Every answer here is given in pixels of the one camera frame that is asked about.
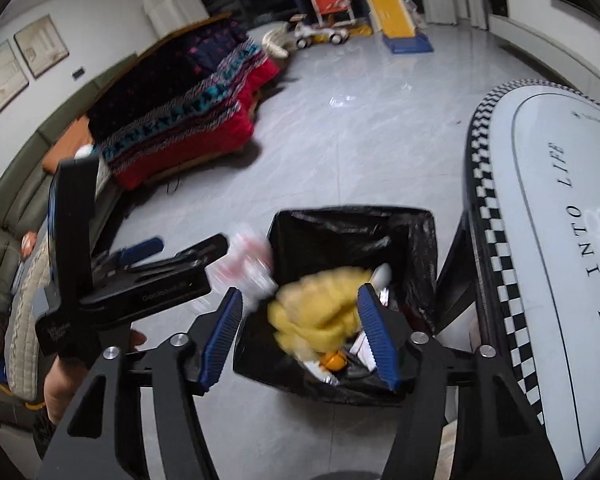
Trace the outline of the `person's left hand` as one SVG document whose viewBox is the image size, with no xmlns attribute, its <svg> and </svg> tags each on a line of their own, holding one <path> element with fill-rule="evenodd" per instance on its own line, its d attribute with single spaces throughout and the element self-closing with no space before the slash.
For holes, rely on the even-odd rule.
<svg viewBox="0 0 600 480">
<path fill-rule="evenodd" d="M 44 379 L 44 402 L 50 422 L 57 426 L 74 395 L 80 388 L 88 368 L 77 360 L 56 356 Z"/>
</svg>

